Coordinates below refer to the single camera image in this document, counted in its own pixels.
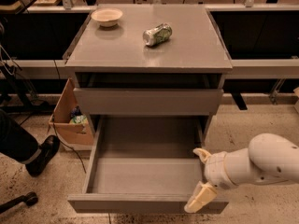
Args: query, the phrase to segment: gray cabinet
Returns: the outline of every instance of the gray cabinet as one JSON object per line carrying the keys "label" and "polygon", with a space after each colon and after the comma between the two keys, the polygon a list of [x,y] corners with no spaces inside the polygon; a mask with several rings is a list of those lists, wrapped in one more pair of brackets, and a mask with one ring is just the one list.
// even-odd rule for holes
{"label": "gray cabinet", "polygon": [[[205,142],[232,66],[204,7],[111,6],[123,12],[119,25],[90,21],[66,65],[95,132],[83,193],[69,202],[78,212],[184,212],[203,180],[192,150]],[[163,22],[171,39],[145,47],[143,31]]]}

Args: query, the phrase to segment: crushed can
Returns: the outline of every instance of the crushed can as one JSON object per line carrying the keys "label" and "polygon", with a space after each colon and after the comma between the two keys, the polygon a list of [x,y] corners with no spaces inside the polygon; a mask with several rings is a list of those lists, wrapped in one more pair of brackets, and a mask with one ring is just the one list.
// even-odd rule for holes
{"label": "crushed can", "polygon": [[143,33],[143,40],[148,47],[153,47],[167,41],[172,34],[172,29],[167,23],[148,29]]}

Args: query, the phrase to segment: open drawer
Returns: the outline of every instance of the open drawer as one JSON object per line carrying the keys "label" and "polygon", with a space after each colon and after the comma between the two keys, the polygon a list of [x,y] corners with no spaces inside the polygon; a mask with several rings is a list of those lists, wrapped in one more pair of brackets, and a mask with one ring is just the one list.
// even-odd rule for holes
{"label": "open drawer", "polygon": [[[202,166],[196,118],[107,116],[98,123],[82,194],[68,201],[77,212],[184,213]],[[219,213],[216,200],[201,213]]]}

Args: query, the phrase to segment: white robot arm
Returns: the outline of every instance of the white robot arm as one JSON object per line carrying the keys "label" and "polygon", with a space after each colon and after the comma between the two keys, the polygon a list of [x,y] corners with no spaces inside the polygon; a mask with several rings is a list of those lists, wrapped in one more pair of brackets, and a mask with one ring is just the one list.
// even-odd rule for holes
{"label": "white robot arm", "polygon": [[241,184],[279,185],[299,183],[299,147],[271,133],[254,137],[248,148],[210,154],[193,151],[205,164],[206,183],[199,183],[185,211],[195,213],[217,196],[218,189],[235,189]]}

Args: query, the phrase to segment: white bowl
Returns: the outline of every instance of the white bowl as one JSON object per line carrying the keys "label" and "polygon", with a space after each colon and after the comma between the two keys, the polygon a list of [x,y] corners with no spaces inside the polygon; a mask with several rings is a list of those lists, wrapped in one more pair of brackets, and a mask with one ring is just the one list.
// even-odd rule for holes
{"label": "white bowl", "polygon": [[116,8],[100,8],[92,13],[92,19],[98,21],[103,27],[115,26],[121,16],[122,11]]}

